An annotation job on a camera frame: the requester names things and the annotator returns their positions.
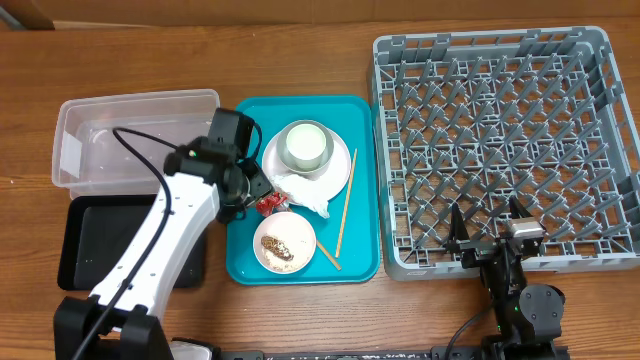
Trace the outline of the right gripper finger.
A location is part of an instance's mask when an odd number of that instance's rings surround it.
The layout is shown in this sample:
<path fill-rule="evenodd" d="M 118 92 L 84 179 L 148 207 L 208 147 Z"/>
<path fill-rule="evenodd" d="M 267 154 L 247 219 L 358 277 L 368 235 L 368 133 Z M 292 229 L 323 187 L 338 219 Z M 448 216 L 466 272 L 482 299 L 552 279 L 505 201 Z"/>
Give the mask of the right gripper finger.
<path fill-rule="evenodd" d="M 449 228 L 449 242 L 468 241 L 470 239 L 468 231 L 464 224 L 464 218 L 459 206 L 454 202 L 451 206 L 451 221 Z"/>
<path fill-rule="evenodd" d="M 508 203 L 512 219 L 532 217 L 532 214 L 524 207 L 516 196 L 511 196 Z"/>

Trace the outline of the red snack wrapper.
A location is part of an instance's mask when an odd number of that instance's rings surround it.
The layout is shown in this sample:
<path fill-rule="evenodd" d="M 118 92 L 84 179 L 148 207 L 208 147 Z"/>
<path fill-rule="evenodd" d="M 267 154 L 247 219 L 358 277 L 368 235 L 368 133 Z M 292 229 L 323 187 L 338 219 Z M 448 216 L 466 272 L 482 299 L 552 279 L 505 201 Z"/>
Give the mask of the red snack wrapper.
<path fill-rule="evenodd" d="M 286 195 L 280 192 L 273 192 L 262 198 L 255 204 L 256 210 L 264 217 L 271 216 L 274 212 L 289 210 L 289 202 Z"/>

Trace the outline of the grey-white bowl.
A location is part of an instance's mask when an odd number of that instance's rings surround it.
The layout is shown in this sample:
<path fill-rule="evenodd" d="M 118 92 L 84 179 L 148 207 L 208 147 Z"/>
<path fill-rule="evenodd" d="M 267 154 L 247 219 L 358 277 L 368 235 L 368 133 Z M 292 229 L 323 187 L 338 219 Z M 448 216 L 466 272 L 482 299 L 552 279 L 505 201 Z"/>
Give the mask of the grey-white bowl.
<path fill-rule="evenodd" d="M 324 134 L 326 135 L 327 138 L 327 147 L 325 150 L 325 153 L 322 157 L 322 161 L 320 163 L 320 166 L 314 170 L 311 171 L 303 171 L 301 169 L 299 169 L 296 164 L 293 161 L 293 157 L 289 154 L 288 150 L 286 149 L 286 144 L 285 144 L 285 139 L 286 136 L 288 134 L 288 132 L 291 130 L 292 127 L 294 127 L 295 125 L 301 124 L 301 123 L 311 123 L 314 125 L 317 125 L 318 127 L 320 127 Z M 280 135 L 278 137 L 278 142 L 277 142 L 277 151 L 278 151 L 278 157 L 280 158 L 280 160 L 284 163 L 284 165 L 289 168 L 291 171 L 293 171 L 294 173 L 298 173 L 298 174 L 316 174 L 319 173 L 325 166 L 326 164 L 329 162 L 329 160 L 331 159 L 331 156 L 333 154 L 333 148 L 334 148 L 334 142 L 333 139 L 331 137 L 331 134 L 329 133 L 329 129 L 326 128 L 324 125 L 320 124 L 319 122 L 313 121 L 313 120 L 297 120 L 294 121 L 292 123 L 290 123 L 289 125 L 287 125 L 281 132 Z"/>

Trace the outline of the white napkin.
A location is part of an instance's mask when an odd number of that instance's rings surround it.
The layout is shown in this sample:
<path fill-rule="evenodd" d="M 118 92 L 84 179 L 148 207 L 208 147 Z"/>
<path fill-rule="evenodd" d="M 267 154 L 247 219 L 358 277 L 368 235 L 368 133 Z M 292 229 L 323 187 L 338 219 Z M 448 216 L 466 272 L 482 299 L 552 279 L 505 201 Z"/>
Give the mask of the white napkin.
<path fill-rule="evenodd" d="M 312 180 L 297 174 L 274 175 L 270 182 L 290 203 L 306 207 L 324 219 L 330 217 L 327 197 Z"/>

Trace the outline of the small pink bowl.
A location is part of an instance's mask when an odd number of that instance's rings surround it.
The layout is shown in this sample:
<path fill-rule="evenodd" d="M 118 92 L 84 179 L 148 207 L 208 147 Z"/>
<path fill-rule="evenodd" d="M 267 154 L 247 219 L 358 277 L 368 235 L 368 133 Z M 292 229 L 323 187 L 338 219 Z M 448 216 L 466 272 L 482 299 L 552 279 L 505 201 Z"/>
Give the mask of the small pink bowl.
<path fill-rule="evenodd" d="M 271 235 L 281 239 L 292 238 L 306 242 L 308 244 L 309 250 L 309 259 L 307 260 L 306 264 L 301 269 L 295 272 L 276 272 L 275 270 L 272 270 L 266 263 L 266 260 L 262 253 L 260 239 L 264 235 Z M 279 275 L 288 275 L 302 270 L 309 264 L 314 256 L 316 246 L 314 238 L 312 237 L 310 231 L 304 228 L 303 223 L 295 215 L 292 215 L 289 212 L 278 212 L 272 214 L 269 217 L 266 217 L 258 225 L 254 233 L 253 249 L 258 262 L 266 270 Z"/>

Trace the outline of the food scraps rice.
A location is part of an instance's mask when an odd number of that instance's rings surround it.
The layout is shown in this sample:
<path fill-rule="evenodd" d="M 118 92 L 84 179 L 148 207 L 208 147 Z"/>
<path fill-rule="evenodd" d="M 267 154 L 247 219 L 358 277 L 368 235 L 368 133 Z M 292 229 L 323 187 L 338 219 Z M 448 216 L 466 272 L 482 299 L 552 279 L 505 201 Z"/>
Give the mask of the food scraps rice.
<path fill-rule="evenodd" d="M 304 241 L 264 235 L 260 244 L 266 263 L 276 272 L 295 272 L 309 259 L 308 244 Z"/>

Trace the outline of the white cup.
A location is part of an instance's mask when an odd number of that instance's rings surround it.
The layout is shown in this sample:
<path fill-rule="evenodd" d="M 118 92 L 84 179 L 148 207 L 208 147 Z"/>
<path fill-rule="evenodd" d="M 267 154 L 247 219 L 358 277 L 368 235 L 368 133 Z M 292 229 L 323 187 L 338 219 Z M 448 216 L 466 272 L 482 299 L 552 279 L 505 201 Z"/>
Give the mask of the white cup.
<path fill-rule="evenodd" d="M 320 166 L 327 138 L 317 125 L 301 123 L 291 128 L 285 144 L 296 166 L 303 171 L 311 171 Z"/>

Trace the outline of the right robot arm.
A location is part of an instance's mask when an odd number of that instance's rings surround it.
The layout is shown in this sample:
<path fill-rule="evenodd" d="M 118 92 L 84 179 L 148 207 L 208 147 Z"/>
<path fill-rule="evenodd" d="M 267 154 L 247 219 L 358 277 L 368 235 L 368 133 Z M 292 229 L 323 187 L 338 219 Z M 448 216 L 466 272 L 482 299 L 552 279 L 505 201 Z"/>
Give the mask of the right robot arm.
<path fill-rule="evenodd" d="M 566 297 L 557 287 L 527 282 L 522 260 L 540 251 L 546 229 L 515 197 L 508 201 L 511 219 L 507 231 L 493 242 L 473 240 L 459 206 L 451 206 L 445 249 L 458 254 L 465 269 L 477 268 L 490 293 L 490 305 L 466 321 L 452 336 L 446 359 L 568 359 L 568 350 L 554 340 L 562 334 Z M 462 333 L 493 312 L 498 333 L 464 350 L 455 343 Z"/>

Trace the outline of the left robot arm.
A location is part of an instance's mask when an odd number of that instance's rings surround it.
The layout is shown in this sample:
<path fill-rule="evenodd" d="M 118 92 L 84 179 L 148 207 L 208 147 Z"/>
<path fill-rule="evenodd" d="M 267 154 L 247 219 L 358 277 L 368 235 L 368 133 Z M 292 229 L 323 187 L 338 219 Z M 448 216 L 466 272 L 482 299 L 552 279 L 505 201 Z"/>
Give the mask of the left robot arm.
<path fill-rule="evenodd" d="M 54 315 L 59 359 L 217 359 L 218 348 L 167 340 L 161 320 L 171 291 L 207 226 L 228 223 L 272 187 L 248 139 L 199 137 L 170 153 L 160 190 L 124 254 L 86 299 Z"/>

